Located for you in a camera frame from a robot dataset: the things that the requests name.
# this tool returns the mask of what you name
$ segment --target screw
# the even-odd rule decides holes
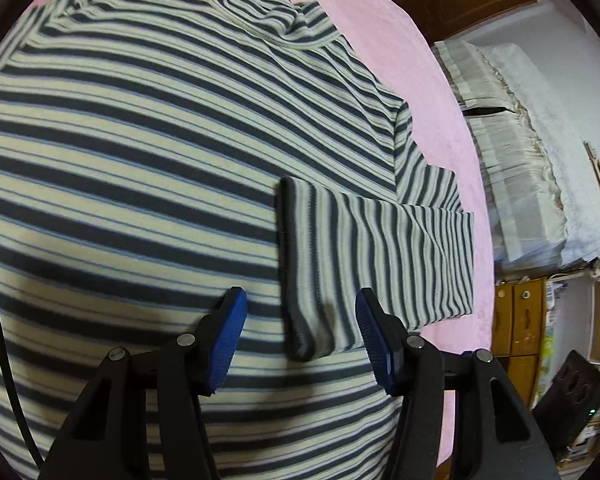
[[[126,354],[126,350],[124,348],[114,348],[109,352],[109,359],[112,361],[120,361]]]
[[[493,361],[493,354],[489,352],[486,348],[480,348],[476,350],[475,355],[483,363],[490,363],[491,361]]]
[[[410,335],[407,338],[407,345],[411,348],[422,348],[424,346],[424,339],[419,335]]]
[[[176,339],[179,346],[191,346],[196,342],[196,336],[193,334],[181,334]]]

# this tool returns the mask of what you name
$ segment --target mock neck collar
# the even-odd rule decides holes
[[[340,33],[318,2],[209,0],[248,31],[275,44],[315,48]]]

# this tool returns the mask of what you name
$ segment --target gray and white stripes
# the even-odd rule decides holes
[[[309,360],[363,345],[355,297],[370,286],[408,330],[473,306],[471,213],[280,183],[283,306]]]
[[[399,403],[364,349],[289,360],[274,199],[290,175],[395,202],[396,124],[407,134],[408,107],[316,2],[53,0],[23,16],[0,46],[0,314],[38,445],[110,348],[156,348],[239,285],[240,345],[202,405],[221,477],[376,478]],[[1,377],[0,448],[36,477]]]
[[[396,200],[401,204],[462,211],[454,172],[426,163],[411,137],[411,113],[406,104],[404,108],[395,121]]]

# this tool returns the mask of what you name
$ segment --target white wall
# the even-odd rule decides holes
[[[478,46],[522,47],[600,155],[600,40],[569,0],[538,1],[457,37]]]

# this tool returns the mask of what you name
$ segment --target folded sleeve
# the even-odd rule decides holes
[[[354,303],[365,286],[408,330],[472,311],[471,213],[362,198],[284,177],[278,218],[293,358],[361,347]]]

